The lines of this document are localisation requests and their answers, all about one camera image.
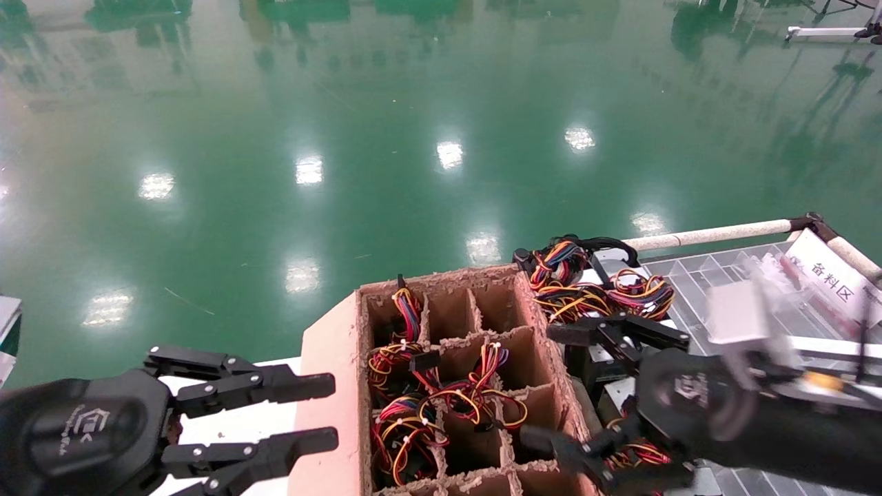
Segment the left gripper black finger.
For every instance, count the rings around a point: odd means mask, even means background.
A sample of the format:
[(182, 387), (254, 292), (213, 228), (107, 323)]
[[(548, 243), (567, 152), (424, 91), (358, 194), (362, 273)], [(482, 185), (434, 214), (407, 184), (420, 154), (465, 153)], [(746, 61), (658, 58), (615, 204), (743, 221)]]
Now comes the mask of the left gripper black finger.
[(334, 427), (290, 431), (251, 443), (168, 446), (161, 470), (176, 479), (204, 478), (176, 495), (243, 495), (256, 483), (289, 476), (303, 456), (338, 446)]
[(174, 396), (174, 409), (197, 418), (262, 402), (293, 403), (335, 393), (330, 373), (299, 375), (289, 365), (257, 365), (227, 353), (181, 347), (154, 347), (144, 361), (152, 377), (198, 380)]

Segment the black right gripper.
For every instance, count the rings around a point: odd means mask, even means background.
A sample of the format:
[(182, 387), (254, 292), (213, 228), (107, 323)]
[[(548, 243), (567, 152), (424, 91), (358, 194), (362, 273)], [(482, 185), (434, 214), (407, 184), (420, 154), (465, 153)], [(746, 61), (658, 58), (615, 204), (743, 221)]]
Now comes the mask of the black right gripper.
[[(690, 336), (630, 313), (550, 324), (551, 341), (600, 346), (630, 376), (637, 376), (637, 414), (589, 440), (563, 431), (521, 426), (526, 448), (551, 455), (563, 472), (586, 476), (606, 495), (661, 495), (693, 486), (693, 461), (675, 448), (725, 448), (758, 411), (758, 391), (745, 389), (719, 357), (688, 354)], [(643, 358), (637, 345), (659, 352)], [(662, 448), (661, 462), (615, 468), (624, 450)]]

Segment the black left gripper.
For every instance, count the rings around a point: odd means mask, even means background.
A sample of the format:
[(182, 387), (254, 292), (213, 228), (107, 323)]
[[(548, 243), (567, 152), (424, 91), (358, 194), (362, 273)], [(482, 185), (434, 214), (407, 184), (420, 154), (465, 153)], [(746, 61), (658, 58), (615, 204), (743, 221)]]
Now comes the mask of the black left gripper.
[(3, 495), (148, 495), (172, 395), (140, 369), (2, 391)]

